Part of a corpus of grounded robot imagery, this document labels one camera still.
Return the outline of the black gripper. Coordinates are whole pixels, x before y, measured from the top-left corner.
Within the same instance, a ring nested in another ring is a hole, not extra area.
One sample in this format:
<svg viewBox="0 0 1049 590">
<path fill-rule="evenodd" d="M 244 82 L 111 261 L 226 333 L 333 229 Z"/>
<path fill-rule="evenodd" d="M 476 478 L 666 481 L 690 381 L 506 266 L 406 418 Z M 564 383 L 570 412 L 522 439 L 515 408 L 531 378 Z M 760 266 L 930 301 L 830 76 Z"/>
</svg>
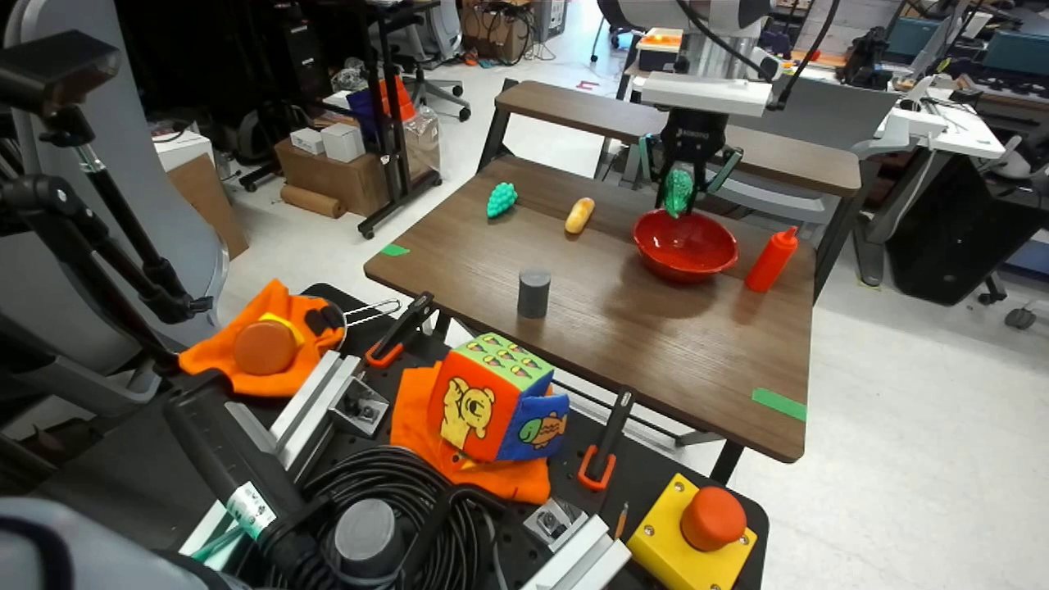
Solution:
<svg viewBox="0 0 1049 590">
<path fill-rule="evenodd" d="M 685 111 L 685 109 L 669 111 L 669 125 L 662 131 L 662 143 L 666 143 L 669 160 L 662 158 L 662 165 L 656 166 L 656 177 L 651 177 L 656 179 L 656 211 L 666 206 L 669 174 L 673 174 L 674 160 L 687 160 L 693 166 L 703 166 L 725 147 L 725 125 L 727 125 L 727 119 L 715 115 L 715 111 Z M 725 147 L 720 155 L 725 158 L 720 158 L 716 171 L 710 177 L 702 177 L 698 200 L 716 195 L 743 158 L 743 151 L 738 151 L 738 147 Z"/>
</svg>

